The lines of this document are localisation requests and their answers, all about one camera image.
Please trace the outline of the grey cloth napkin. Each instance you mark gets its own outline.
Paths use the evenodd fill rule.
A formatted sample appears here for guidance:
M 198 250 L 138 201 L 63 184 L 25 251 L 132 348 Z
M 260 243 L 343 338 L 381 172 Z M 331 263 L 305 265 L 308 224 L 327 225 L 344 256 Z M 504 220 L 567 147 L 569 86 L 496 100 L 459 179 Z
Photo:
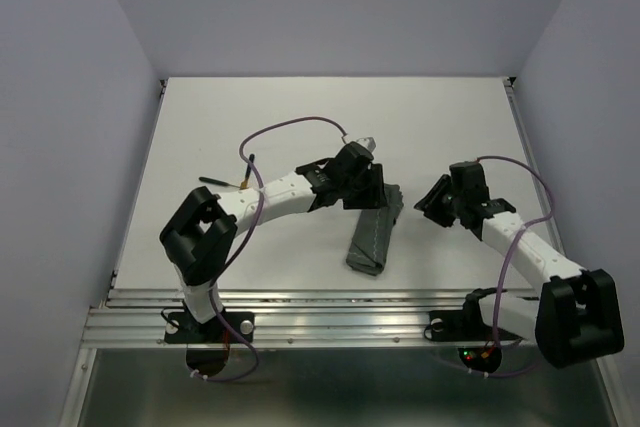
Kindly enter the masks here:
M 384 271 L 392 231 L 404 208 L 399 185 L 386 184 L 384 192 L 386 207 L 361 212 L 345 260 L 352 270 L 369 276 L 378 276 Z

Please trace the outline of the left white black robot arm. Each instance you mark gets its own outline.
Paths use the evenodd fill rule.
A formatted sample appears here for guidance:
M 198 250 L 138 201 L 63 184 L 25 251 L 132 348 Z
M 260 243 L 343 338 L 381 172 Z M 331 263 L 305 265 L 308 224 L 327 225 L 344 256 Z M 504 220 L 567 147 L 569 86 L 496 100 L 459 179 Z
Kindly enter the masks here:
M 261 188 L 214 194 L 199 187 L 187 195 L 159 236 L 184 295 L 184 311 L 169 319 L 176 332 L 166 335 L 166 342 L 217 343 L 253 319 L 227 312 L 217 290 L 237 256 L 231 252 L 237 237 L 249 239 L 261 224 L 337 202 L 346 210 L 386 204 L 381 164 L 341 170 L 334 163 L 301 166 Z

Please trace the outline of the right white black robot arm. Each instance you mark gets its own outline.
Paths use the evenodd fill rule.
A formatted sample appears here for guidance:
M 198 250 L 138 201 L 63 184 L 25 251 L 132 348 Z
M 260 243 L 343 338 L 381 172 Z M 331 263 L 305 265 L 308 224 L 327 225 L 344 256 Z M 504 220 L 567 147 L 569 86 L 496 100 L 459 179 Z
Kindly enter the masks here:
M 415 208 L 441 227 L 460 223 L 501 254 L 535 292 L 523 298 L 502 283 L 477 288 L 458 310 L 430 311 L 426 338 L 461 344 L 501 337 L 530 340 L 555 368 L 623 350 L 613 277 L 581 267 L 527 229 L 512 204 L 490 196 L 483 175 L 445 174 Z

